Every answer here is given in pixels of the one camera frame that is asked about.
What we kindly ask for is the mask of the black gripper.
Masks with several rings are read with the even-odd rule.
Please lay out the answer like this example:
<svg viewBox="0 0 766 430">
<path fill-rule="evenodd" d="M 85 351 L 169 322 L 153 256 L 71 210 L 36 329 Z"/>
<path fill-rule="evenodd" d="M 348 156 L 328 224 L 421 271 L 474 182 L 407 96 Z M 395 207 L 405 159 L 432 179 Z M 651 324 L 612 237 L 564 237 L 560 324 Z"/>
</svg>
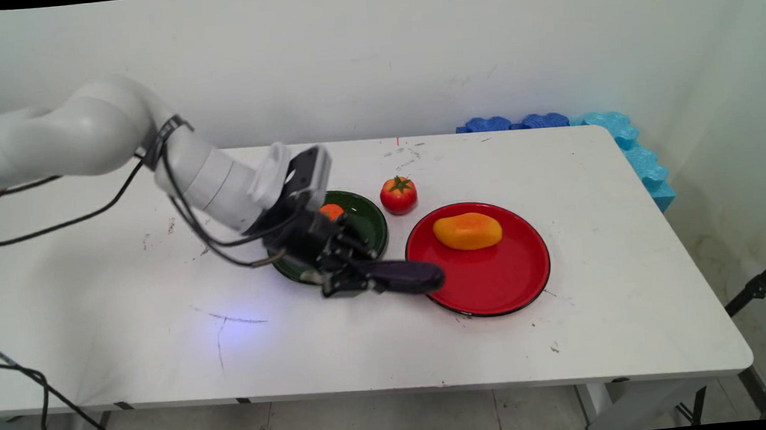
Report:
<svg viewBox="0 0 766 430">
<path fill-rule="evenodd" d="M 288 197 L 261 214 L 264 248 L 303 267 L 301 280 L 320 285 L 326 299 L 380 291 L 372 277 L 380 257 L 352 216 L 330 219 L 309 209 L 308 196 Z"/>
</svg>

